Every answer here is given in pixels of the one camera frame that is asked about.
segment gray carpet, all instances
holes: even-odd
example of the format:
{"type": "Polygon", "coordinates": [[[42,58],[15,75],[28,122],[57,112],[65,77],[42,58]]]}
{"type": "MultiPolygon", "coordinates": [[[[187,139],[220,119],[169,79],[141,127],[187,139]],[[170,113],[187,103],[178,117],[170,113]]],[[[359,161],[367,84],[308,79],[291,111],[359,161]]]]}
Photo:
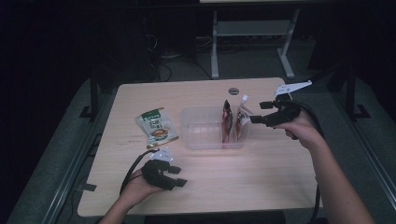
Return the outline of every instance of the gray carpet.
{"type": "MultiPolygon", "coordinates": [[[[290,45],[289,59],[296,78],[285,78],[283,68],[276,55],[279,40],[265,40],[258,46],[249,46],[234,53],[219,55],[219,79],[248,78],[248,77],[282,77],[285,82],[299,82],[314,75],[317,71],[308,71],[310,53],[314,47],[314,40],[294,40],[290,45]]],[[[209,52],[197,55],[197,63],[190,59],[177,58],[168,61],[166,65],[172,70],[169,81],[205,80],[210,72],[209,52]]],[[[170,75],[166,67],[160,67],[162,80],[170,75]]],[[[345,90],[340,93],[330,93],[325,85],[328,77],[323,78],[312,87],[295,92],[295,100],[310,105],[317,113],[320,124],[325,132],[326,139],[332,148],[346,175],[366,202],[377,223],[396,223],[396,212],[390,203],[388,195],[378,181],[375,170],[358,139],[353,127],[362,130],[367,142],[372,146],[375,155],[388,171],[391,179],[396,179],[395,158],[396,125],[375,99],[371,89],[360,80],[357,80],[356,103],[362,104],[371,114],[370,119],[359,119],[356,123],[350,122],[344,110],[340,108],[340,101],[345,98],[345,90]]],[[[49,218],[47,213],[53,198],[57,195],[64,175],[70,167],[74,155],[83,148],[84,153],[90,151],[90,146],[99,133],[106,126],[108,113],[117,93],[100,93],[100,114],[94,121],[79,118],[82,108],[90,103],[89,82],[81,86],[69,108],[64,114],[57,131],[53,135],[40,163],[35,169],[19,202],[15,206],[9,223],[43,223],[43,220],[55,220],[56,223],[95,223],[99,217],[80,217],[77,214],[81,191],[79,184],[84,183],[94,160],[88,156],[83,162],[78,175],[70,183],[70,193],[64,201],[59,216],[49,218]]],[[[306,223],[312,214],[312,209],[286,210],[288,224],[306,223]]],[[[320,209],[320,217],[325,212],[320,209]]],[[[128,216],[125,223],[143,223],[144,217],[128,216]]]]}

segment dark background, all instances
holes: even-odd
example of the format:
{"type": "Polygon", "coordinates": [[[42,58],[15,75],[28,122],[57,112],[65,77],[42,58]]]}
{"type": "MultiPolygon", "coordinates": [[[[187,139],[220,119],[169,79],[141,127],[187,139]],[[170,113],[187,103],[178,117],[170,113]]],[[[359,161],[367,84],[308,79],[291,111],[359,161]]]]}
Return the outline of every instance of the dark background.
{"type": "MultiPolygon", "coordinates": [[[[106,1],[1,1],[4,196],[0,222],[7,221],[66,108],[87,78],[95,75],[104,91],[121,83],[150,82],[156,77],[151,64],[161,52],[147,51],[145,34],[155,34],[163,47],[193,57],[195,37],[211,33],[210,11],[154,10],[149,14],[154,16],[148,17],[146,10],[113,7],[106,1]]],[[[340,61],[353,65],[395,119],[391,97],[396,82],[394,9],[388,1],[307,7],[295,36],[312,35],[318,40],[312,68],[324,69],[340,61]]],[[[222,15],[234,18],[235,11],[241,17],[247,15],[235,8],[232,15],[222,15]]],[[[253,11],[248,15],[282,16],[268,9],[253,11]]]]}

